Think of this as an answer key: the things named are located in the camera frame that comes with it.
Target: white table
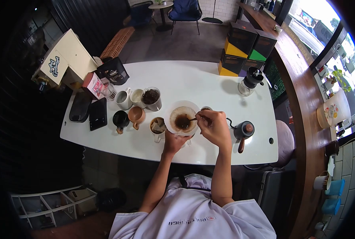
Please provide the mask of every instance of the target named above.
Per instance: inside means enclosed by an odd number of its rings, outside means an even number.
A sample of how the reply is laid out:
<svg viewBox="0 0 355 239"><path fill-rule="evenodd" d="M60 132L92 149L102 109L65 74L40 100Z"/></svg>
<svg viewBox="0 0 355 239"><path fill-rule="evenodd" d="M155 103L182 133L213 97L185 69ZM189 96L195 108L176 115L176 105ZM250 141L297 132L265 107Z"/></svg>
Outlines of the white table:
<svg viewBox="0 0 355 239"><path fill-rule="evenodd" d="M170 7L173 4L174 4L173 2L166 2L166 5L163 5L163 4L159 5L159 4L155 3L155 4L148 6L149 9L160 9L162 25L156 27L156 31L169 31L172 28L174 28L174 26L172 24L171 25L165 24L165 18L164 18L164 8Z"/></svg>
<svg viewBox="0 0 355 239"><path fill-rule="evenodd" d="M112 122L114 113L119 109L113 101L107 104L108 125L89 131L89 119L84 123L69 120L69 112L74 94L67 106L60 137L89 148L144 160L159 161L165 140L155 143L149 129L154 117L163 117L169 104L188 100L198 107L209 106L215 111L224 111L234 125L250 121L255 127L252 137L245 140L244 152L239 154L239 141L231 131L233 150L232 165L273 163L278 160L278 145L275 115L268 84L257 85L255 92L242 97L237 90L242 77L218 75L218 64L195 61L159 61L125 64L130 78L117 91L130 87L132 90L155 86L161 91L162 108L157 112L145 109L146 119L136 131L130 123L123 134L116 132ZM214 165L218 147L200 135L200 129L191 139L192 144L180 149L174 156L174 163Z"/></svg>

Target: storefront window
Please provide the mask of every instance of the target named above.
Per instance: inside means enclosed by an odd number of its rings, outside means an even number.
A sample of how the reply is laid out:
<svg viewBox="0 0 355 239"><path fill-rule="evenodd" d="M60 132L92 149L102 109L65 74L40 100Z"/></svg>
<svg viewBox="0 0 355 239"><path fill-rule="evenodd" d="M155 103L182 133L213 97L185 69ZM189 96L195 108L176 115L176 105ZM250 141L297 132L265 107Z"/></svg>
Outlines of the storefront window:
<svg viewBox="0 0 355 239"><path fill-rule="evenodd" d="M330 74L334 70L334 67L337 67L337 69L342 70L344 74L343 79L346 82L346 87L351 87L351 91L346 92L346 96L349 102L350 112L353 115L355 114L355 45L349 33L347 33L341 45L346 52L346 57L344 59L341 59L339 55L336 59L332 57L327 63L327 67L329 69ZM351 73L349 73L346 67L346 62L351 62L354 65L354 70ZM336 92L338 91L338 89L339 84L334 84L332 90ZM355 126L347 129L342 136L347 136L353 133L354 131Z"/></svg>
<svg viewBox="0 0 355 239"><path fill-rule="evenodd" d="M341 19L326 0L294 0L285 19L315 59Z"/></svg>

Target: blue chair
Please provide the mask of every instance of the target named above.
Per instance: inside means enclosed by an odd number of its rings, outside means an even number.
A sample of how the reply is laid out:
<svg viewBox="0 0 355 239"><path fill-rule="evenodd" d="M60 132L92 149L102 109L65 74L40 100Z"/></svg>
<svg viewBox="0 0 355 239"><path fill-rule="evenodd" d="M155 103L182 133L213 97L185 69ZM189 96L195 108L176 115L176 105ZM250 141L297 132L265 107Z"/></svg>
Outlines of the blue chair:
<svg viewBox="0 0 355 239"><path fill-rule="evenodd" d="M131 20L126 24L126 26L141 27L149 24L151 20L154 20L153 17L155 13L152 9L148 8L152 4L152 1L146 1L132 5L130 13Z"/></svg>
<svg viewBox="0 0 355 239"><path fill-rule="evenodd" d="M174 5L168 13L168 18L173 21L172 25L176 24L176 22L196 21L197 31L200 35L198 20L202 14L198 0L174 0Z"/></svg>

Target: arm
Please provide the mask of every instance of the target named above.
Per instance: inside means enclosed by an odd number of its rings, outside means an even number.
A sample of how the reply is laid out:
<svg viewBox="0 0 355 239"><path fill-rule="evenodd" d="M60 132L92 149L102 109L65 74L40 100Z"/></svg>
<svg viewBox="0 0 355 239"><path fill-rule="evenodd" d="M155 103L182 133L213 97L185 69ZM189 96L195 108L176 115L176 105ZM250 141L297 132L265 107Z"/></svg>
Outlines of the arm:
<svg viewBox="0 0 355 239"><path fill-rule="evenodd" d="M211 125L205 120L212 120ZM212 177L212 200L220 207L234 202L232 199L231 153L232 141L224 112L204 110L197 115L201 134L219 147L216 165Z"/></svg>
<svg viewBox="0 0 355 239"><path fill-rule="evenodd" d="M174 134L165 130L165 144L163 153L161 154L160 164L147 188L146 194L144 195L143 203L139 208L140 212L150 213L159 203L164 195L165 186L167 185L168 172L172 158L190 138L191 136L175 138Z"/></svg>

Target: wooden counter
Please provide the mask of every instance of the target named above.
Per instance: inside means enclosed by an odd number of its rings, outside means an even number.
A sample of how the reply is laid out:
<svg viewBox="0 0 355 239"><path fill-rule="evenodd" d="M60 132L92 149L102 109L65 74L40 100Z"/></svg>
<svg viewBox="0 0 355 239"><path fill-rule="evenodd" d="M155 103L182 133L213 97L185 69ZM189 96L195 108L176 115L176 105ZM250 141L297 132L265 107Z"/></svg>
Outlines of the wooden counter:
<svg viewBox="0 0 355 239"><path fill-rule="evenodd" d="M323 98L309 65L285 31L280 34L274 31L277 23L265 12L244 3L239 5L256 29L277 37L271 57L280 72L293 114L297 146L295 189L285 229L278 233L278 237L307 238L314 229L314 218L317 218L319 204L322 203L323 191L314 190L313 182L326 168L324 146L331 141L330 130L322 129L316 116L316 109L323 103Z"/></svg>

